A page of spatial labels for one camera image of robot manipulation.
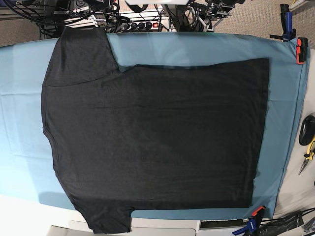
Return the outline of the black T-shirt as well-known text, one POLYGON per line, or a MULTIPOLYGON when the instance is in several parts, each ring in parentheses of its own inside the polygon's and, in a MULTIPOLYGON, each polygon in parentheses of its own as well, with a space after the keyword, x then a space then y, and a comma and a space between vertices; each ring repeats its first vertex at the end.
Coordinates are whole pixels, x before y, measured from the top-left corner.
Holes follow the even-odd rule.
POLYGON ((42 86, 62 188, 96 234, 149 209, 248 208, 268 103, 268 58, 124 72, 103 29, 66 28, 42 86))

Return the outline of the yellow handled pliers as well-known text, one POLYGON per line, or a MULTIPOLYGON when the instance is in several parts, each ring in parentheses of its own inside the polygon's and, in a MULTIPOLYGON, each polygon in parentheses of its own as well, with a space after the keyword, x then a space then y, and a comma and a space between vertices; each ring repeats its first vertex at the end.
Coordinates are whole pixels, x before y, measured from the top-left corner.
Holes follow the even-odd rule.
POLYGON ((315 141, 311 141, 310 144, 308 145, 308 149, 307 152, 304 154, 304 158, 305 160, 303 161, 303 164, 299 170, 298 175, 300 175, 304 169, 306 168, 306 166, 308 165, 308 163, 313 160, 313 156, 315 154, 315 141))

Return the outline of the blue clamp top right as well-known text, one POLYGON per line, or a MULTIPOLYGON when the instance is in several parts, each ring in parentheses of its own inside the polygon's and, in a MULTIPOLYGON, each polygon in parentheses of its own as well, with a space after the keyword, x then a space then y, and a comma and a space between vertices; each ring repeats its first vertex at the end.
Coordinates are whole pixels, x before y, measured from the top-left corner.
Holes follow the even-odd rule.
POLYGON ((296 29, 293 28, 292 24, 292 12, 289 10, 288 4, 280 4, 280 17, 281 25, 283 29, 282 35, 270 34, 271 39, 282 40, 283 42, 288 42, 296 37, 296 29))

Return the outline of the black computer mouse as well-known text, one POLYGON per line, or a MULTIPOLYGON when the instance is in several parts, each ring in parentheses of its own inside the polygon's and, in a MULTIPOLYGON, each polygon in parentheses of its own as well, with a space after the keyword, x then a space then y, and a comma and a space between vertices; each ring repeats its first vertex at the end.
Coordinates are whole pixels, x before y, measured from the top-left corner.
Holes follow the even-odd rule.
POLYGON ((302 146, 307 146, 311 143, 315 135, 315 117, 313 115, 308 115, 302 121, 300 134, 299 134, 299 144, 302 146))

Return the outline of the orange black clamp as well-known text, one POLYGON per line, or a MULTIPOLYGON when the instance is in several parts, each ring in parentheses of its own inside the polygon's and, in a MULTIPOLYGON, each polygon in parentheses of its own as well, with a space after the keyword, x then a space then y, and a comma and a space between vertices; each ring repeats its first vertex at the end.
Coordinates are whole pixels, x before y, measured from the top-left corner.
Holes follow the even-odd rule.
POLYGON ((307 58, 308 51, 308 39, 305 37, 299 37, 297 39, 296 46, 296 60, 297 64, 304 64, 307 58))

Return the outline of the white power strip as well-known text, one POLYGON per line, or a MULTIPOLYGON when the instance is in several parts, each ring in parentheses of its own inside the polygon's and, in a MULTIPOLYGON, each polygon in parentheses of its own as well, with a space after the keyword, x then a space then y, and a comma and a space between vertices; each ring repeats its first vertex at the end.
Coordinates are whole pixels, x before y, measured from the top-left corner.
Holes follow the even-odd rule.
POLYGON ((127 33, 127 32, 170 32, 170 21, 167 17, 154 17, 129 21, 123 20, 116 24, 105 27, 108 33, 127 33))

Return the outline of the blue orange clamp bottom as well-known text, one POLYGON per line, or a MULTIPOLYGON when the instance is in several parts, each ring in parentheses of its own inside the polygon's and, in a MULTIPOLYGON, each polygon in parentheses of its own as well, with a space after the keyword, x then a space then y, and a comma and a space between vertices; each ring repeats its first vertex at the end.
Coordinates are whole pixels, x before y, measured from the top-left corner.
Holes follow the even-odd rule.
POLYGON ((260 206, 253 213, 252 217, 246 223, 245 227, 233 231, 234 236, 257 236, 260 224, 264 218, 266 206, 260 206))

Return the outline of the teal table cloth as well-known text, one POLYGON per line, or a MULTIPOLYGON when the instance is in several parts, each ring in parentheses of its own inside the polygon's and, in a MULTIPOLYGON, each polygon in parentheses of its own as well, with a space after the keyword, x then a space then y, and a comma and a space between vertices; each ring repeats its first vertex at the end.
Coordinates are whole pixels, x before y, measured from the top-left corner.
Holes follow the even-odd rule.
MULTIPOLYGON (((108 35, 120 66, 193 66, 270 58, 268 112, 249 208, 142 210, 133 217, 219 220, 249 216, 259 206, 272 217, 304 114, 314 110, 315 52, 296 62, 296 41, 287 43, 222 33, 126 33, 108 35)), ((41 87, 56 40, 0 50, 0 192, 41 204, 73 209, 53 170, 43 134, 41 87)))

